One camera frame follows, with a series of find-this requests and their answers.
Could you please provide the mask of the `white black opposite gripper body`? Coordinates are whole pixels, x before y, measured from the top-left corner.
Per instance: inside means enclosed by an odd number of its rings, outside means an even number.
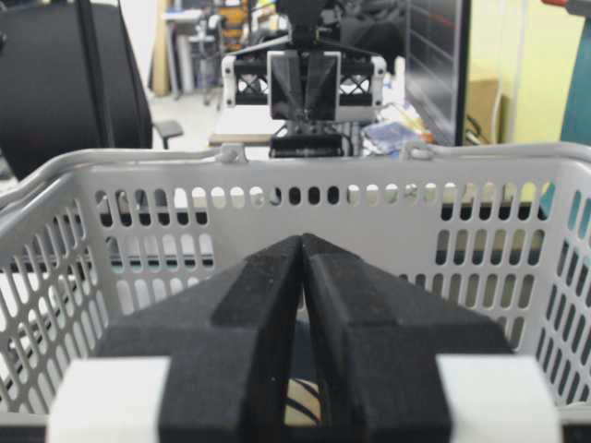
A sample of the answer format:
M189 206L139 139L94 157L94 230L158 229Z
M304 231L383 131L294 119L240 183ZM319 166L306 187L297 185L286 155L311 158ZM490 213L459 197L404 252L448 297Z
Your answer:
M307 118L305 95L308 58L313 52L336 57L336 107L333 118ZM304 114L302 118L271 117L271 68L273 54L297 54L300 60ZM223 58L223 101L229 107L266 106L273 120L284 121L369 121L383 104L385 60L379 55L351 51L295 49L259 51L248 54L231 53Z

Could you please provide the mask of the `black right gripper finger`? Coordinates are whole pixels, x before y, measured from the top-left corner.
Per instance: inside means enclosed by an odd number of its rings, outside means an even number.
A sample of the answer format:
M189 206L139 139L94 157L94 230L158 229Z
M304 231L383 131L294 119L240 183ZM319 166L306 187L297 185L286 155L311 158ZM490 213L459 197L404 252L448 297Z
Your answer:
M364 442L560 442L537 362L489 317L302 238L330 418Z
M49 442L248 442L283 427L301 240L113 322L66 371Z

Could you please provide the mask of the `right gripper black opposite finger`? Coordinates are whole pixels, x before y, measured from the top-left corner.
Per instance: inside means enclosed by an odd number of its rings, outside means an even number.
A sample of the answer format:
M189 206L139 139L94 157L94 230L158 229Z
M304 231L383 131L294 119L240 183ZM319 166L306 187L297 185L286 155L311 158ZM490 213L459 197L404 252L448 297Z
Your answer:
M307 118L333 118L336 107L336 57L313 52L308 58Z
M304 95L297 54L273 54L271 68L271 117L302 118Z

